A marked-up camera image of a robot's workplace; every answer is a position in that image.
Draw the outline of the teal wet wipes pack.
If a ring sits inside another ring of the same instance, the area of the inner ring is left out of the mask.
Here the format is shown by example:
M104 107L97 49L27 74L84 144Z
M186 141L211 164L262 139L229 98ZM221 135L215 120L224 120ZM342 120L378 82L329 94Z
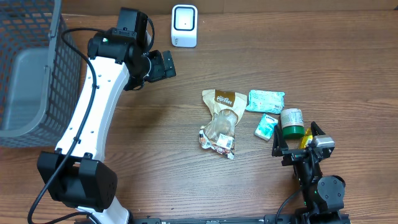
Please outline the teal wet wipes pack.
M284 92L251 90L246 110L259 113L280 114L284 107Z

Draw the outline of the yellow tea bottle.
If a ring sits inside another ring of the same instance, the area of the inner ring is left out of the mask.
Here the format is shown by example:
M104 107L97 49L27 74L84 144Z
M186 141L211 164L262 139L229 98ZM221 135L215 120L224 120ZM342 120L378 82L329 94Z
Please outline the yellow tea bottle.
M312 142L312 139L313 139L312 130L311 128L308 128L304 136L302 137L298 148L305 149Z

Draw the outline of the grey plastic mesh basket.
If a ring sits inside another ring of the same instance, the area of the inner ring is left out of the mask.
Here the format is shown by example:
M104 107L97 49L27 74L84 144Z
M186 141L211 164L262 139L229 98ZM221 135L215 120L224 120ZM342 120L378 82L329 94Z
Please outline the grey plastic mesh basket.
M61 1L1 1L1 145L53 146L78 101L81 58Z

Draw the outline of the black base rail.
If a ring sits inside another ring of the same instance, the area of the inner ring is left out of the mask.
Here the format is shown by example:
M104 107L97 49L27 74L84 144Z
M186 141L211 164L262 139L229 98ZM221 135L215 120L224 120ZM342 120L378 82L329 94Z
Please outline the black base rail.
M342 215L341 220L338 221L337 218L333 218L331 221L320 221L319 219L315 219L315 222L312 223L341 223L341 224L351 224L351 220L347 215ZM127 223L133 224L274 224L275 223L275 215L265 215L264 217L257 218L213 218L213 219L171 219L171 220L161 220L159 218L133 218L132 221L128 221ZM293 215L279 215L278 224L294 224L299 223L295 221Z

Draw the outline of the white barcode scanner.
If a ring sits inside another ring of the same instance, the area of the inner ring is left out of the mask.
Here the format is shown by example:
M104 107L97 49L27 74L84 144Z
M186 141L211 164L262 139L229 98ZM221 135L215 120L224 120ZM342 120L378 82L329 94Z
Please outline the white barcode scanner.
M197 46L198 10L191 4L177 4L172 8L171 42L174 47Z

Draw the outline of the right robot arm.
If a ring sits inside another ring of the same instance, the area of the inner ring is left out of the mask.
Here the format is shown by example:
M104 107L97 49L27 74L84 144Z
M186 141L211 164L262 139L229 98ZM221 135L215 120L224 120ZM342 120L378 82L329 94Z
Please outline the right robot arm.
M340 213L344 208L345 181L338 175L324 176L320 169L321 161L331 156L335 142L314 121L311 123L311 131L313 139L307 147L289 149L281 129L274 126L272 156L281 157L283 166L294 168L294 175L300 185L299 190L279 207L274 223L280 219L287 223L350 223L349 216ZM282 218L280 214L283 208L298 194L302 194L305 206Z

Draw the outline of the brown snack bag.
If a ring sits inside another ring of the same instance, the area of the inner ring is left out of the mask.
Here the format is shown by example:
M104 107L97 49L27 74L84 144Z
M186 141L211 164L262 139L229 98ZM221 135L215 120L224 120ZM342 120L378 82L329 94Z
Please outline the brown snack bag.
M211 113L211 121L199 130L201 147L234 159L236 126L243 117L248 96L233 91L204 90L202 100Z

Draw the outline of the green lidded white jar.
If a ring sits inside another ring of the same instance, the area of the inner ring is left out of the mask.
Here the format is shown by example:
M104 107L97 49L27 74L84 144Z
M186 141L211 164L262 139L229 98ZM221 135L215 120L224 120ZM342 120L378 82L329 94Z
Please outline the green lidded white jar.
M284 109L280 114L282 135L285 139L300 139L304 136L302 111L298 108Z

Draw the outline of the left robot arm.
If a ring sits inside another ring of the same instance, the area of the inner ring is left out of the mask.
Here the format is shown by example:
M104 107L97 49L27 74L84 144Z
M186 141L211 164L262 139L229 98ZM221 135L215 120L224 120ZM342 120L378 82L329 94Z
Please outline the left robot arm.
M72 119L55 150L37 161L43 192L93 223L134 221L116 197L118 178L104 164L105 143L122 91L176 74L171 53L152 49L154 37L151 19L125 7L116 27L95 29L81 55L88 68Z

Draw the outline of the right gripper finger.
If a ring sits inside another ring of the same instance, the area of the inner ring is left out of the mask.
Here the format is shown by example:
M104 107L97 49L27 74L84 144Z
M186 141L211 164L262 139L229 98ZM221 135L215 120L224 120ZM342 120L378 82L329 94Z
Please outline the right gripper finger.
M311 122L311 132L312 136L322 136L325 135L325 133L322 131L322 129L318 126L318 124L314 121Z
M289 150L289 147L283 137L282 131L279 128L279 125L274 126L274 142L272 147L272 156L280 157L283 156L286 151Z

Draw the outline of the teal Kleenex tissue pack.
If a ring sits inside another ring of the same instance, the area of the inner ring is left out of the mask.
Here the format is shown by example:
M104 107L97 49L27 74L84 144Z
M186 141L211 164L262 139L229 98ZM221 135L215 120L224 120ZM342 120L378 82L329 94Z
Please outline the teal Kleenex tissue pack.
M263 114L262 118L254 132L254 135L268 141L274 133L274 126L279 123L278 119L267 114Z

